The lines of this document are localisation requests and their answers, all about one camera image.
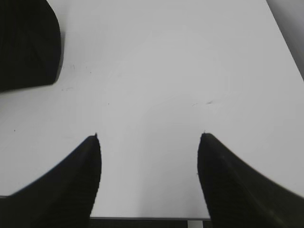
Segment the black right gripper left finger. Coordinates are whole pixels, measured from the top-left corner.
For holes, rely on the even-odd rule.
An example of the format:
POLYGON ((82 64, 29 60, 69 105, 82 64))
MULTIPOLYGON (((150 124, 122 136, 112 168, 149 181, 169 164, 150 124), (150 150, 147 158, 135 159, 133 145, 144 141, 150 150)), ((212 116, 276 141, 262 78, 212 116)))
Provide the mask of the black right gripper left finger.
POLYGON ((88 136, 63 161, 0 200, 2 228, 86 228, 101 179, 101 147, 88 136))

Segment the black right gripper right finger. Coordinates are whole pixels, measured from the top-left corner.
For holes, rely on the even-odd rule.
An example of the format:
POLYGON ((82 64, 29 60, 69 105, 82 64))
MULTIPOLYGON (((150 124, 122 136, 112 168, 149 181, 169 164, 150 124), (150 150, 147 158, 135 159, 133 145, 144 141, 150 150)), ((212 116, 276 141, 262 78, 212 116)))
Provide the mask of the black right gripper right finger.
POLYGON ((304 199, 259 173, 203 133, 197 169, 214 228, 302 228, 304 199))

